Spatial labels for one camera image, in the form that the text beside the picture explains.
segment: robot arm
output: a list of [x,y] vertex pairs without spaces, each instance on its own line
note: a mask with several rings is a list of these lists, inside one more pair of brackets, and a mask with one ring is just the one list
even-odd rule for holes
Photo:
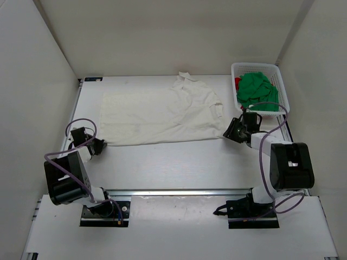
[[[227,201],[226,205],[214,212],[215,215],[228,215],[229,219],[234,219],[230,220],[233,223],[260,220],[261,216],[269,216],[270,212],[275,214],[274,199],[280,195],[278,192],[309,189],[314,184],[307,145],[283,141],[260,131],[261,122],[262,116],[258,113],[244,111],[239,118],[232,120],[223,135],[232,141],[246,143],[250,148],[261,150],[259,161],[263,184],[252,188],[245,198]],[[262,168],[263,153],[270,156],[270,171],[267,174]],[[227,212],[220,211],[224,208],[227,208]]]
[[[91,135],[86,133],[84,127],[72,130],[71,134],[72,144],[75,147],[92,138]],[[92,213],[97,213],[101,216],[112,212],[112,203],[109,201],[103,202],[110,199],[108,193],[101,187],[98,188],[91,185],[83,164],[83,162],[90,160],[94,155],[101,154],[106,146],[107,143],[104,140],[94,138],[86,146],[75,150],[72,149],[65,156],[52,159],[54,163],[67,170],[90,190],[94,202],[91,201],[91,196],[79,183],[49,161],[44,162],[48,192],[55,205],[79,203],[85,205]]]

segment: black mounting plate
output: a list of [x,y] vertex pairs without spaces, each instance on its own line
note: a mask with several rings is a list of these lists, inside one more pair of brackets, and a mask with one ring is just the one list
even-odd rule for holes
[[272,209],[270,204],[257,204],[251,205],[252,210],[250,213],[248,202],[245,200],[228,200],[227,201],[227,214],[229,229],[278,229],[279,223],[275,212],[271,212],[262,218],[248,221],[231,221],[240,218],[252,218],[265,214]]
[[94,227],[109,227],[109,228],[127,228],[129,226],[130,215],[130,201],[117,201],[119,207],[126,207],[126,211],[122,210],[123,226],[118,224],[118,209],[114,207],[114,212],[107,216],[102,217],[99,214],[91,213],[86,206],[83,206],[80,226],[94,226]]

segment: white work surface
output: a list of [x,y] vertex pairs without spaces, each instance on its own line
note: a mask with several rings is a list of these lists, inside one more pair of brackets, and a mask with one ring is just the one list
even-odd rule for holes
[[279,215],[279,229],[228,229],[225,216],[212,214],[225,201],[224,196],[132,197],[128,228],[79,227],[81,205],[55,206],[44,196],[26,252],[38,253],[37,260],[337,256],[317,197],[306,197],[293,211]]
[[[193,77],[205,82],[221,99],[226,127],[233,117],[240,116],[234,106],[230,75]],[[74,119],[89,118],[99,126],[104,92],[170,88],[175,81],[176,76],[131,76],[84,82]],[[265,119],[262,129],[277,125],[277,119]],[[90,127],[90,123],[73,126]],[[275,134],[282,138],[280,131]],[[268,171],[269,157],[265,156],[264,163]],[[92,185],[105,189],[242,189],[261,183],[258,152],[227,139],[107,147],[85,167]]]

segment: white laundry basket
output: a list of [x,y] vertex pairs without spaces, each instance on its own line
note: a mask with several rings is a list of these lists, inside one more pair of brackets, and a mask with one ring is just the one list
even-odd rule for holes
[[[263,74],[270,80],[271,84],[274,85],[276,89],[278,90],[278,102],[280,103],[280,105],[284,106],[289,112],[290,108],[289,108],[288,98],[287,98],[286,90],[284,88],[280,69],[277,66],[272,64],[251,63],[251,62],[238,62],[238,63],[232,64],[233,92],[234,92],[234,102],[235,102],[236,109],[242,112],[242,109],[241,109],[242,105],[238,103],[237,97],[236,97],[237,93],[236,93],[235,78],[250,72],[263,72]],[[286,114],[281,107],[279,107],[278,112],[273,112],[273,111],[256,111],[256,112],[261,115],[267,115],[267,116],[278,116],[278,115]]]

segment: white wall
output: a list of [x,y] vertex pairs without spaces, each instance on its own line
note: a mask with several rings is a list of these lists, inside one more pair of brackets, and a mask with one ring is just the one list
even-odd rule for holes
[[0,259],[18,260],[78,81],[32,0],[0,5]]
[[295,141],[310,149],[337,250],[347,259],[347,1],[316,0],[280,64]]
[[41,0],[78,77],[275,63],[303,0]]

